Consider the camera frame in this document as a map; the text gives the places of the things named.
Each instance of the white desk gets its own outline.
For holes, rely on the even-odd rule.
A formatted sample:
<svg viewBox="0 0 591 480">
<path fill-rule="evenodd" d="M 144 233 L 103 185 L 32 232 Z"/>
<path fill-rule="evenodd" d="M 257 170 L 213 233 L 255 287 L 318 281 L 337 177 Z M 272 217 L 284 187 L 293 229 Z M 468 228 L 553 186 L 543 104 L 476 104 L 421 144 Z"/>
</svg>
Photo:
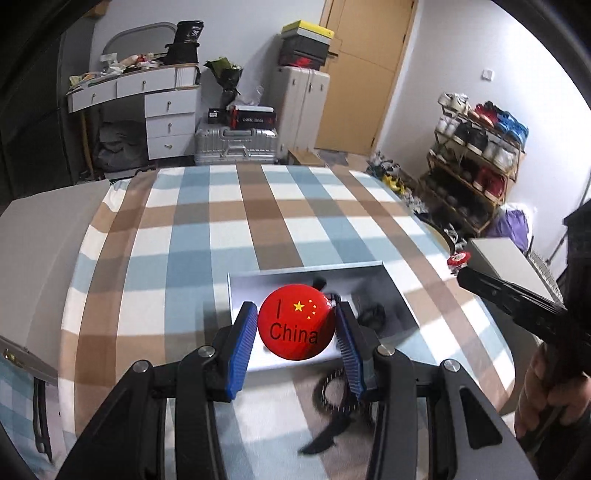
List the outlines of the white desk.
<svg viewBox="0 0 591 480">
<path fill-rule="evenodd" d="M 130 95 L 144 95 L 150 160 L 193 155 L 201 103 L 201 88 L 194 84 L 196 73 L 195 63 L 163 66 L 124 73 L 102 82 L 99 80 L 87 88 L 69 93 L 69 111 L 82 113 L 85 157 L 91 170 L 84 109 Z"/>
</svg>

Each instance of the black box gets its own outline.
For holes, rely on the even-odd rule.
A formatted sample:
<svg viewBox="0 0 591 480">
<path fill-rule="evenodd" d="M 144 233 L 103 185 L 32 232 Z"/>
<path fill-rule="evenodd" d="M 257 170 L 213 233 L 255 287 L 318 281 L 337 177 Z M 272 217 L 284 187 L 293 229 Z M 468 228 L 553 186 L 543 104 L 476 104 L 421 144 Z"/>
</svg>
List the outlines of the black box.
<svg viewBox="0 0 591 480">
<path fill-rule="evenodd" d="M 250 128 L 273 130 L 277 114 L 272 109 L 262 111 L 260 107 L 239 106 L 230 110 L 229 120 L 230 128 L 233 130 L 247 130 Z"/>
<path fill-rule="evenodd" d="M 228 124 L 228 111 L 225 108 L 210 108 L 207 112 L 208 124 Z"/>
<path fill-rule="evenodd" d="M 279 57 L 292 54 L 319 60 L 324 65 L 329 54 L 329 45 L 313 38 L 294 35 L 283 40 Z"/>
<path fill-rule="evenodd" d="M 302 67 L 305 69 L 320 70 L 325 62 L 320 59 L 312 59 L 310 57 L 302 57 L 301 55 L 288 53 L 279 56 L 279 62 L 277 62 L 277 64 L 280 67 Z"/>
</svg>

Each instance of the blue sneaker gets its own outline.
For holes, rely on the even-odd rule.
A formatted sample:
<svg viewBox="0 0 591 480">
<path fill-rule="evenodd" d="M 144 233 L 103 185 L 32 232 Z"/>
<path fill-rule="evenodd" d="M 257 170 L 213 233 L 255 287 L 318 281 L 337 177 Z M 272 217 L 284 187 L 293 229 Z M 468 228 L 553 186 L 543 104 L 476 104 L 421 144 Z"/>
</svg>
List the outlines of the blue sneaker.
<svg viewBox="0 0 591 480">
<path fill-rule="evenodd" d="M 513 124 L 517 121 L 509 112 L 499 112 L 499 122 L 495 128 L 502 134 L 506 134 L 513 128 Z"/>
<path fill-rule="evenodd" d="M 522 150 L 525 148 L 525 141 L 527 140 L 529 134 L 530 129 L 527 128 L 525 125 L 520 124 L 517 120 L 515 120 L 515 122 L 513 123 L 513 127 L 509 129 L 509 132 L 507 133 L 509 137 L 511 137 L 513 140 L 516 140 L 519 143 Z"/>
</svg>

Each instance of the human hand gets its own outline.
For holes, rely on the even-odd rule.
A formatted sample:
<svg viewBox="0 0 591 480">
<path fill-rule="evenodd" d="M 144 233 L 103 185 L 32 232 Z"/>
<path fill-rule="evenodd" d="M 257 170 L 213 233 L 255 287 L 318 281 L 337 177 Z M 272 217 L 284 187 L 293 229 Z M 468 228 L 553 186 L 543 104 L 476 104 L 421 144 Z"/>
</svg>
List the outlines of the human hand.
<svg viewBox="0 0 591 480">
<path fill-rule="evenodd" d="M 515 436 L 519 439 L 527 430 L 535 430 L 540 413 L 547 405 L 566 407 L 560 417 L 562 425 L 570 425 L 583 415 L 591 401 L 591 379 L 584 374 L 556 385 L 548 392 L 542 385 L 546 371 L 545 344 L 540 345 L 525 373 L 524 387 L 515 411 Z"/>
</svg>

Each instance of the purple bag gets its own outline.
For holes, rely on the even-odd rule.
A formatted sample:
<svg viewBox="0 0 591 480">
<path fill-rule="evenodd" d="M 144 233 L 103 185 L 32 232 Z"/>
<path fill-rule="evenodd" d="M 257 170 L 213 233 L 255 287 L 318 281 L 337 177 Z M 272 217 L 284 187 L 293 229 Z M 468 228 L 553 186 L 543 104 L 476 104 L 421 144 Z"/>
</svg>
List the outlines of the purple bag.
<svg viewBox="0 0 591 480">
<path fill-rule="evenodd" d="M 530 227 L 527 224 L 527 219 L 521 210 L 507 210 L 494 220 L 485 236 L 511 238 L 519 250 L 526 252 L 529 243 L 527 239 L 529 231 Z"/>
</svg>

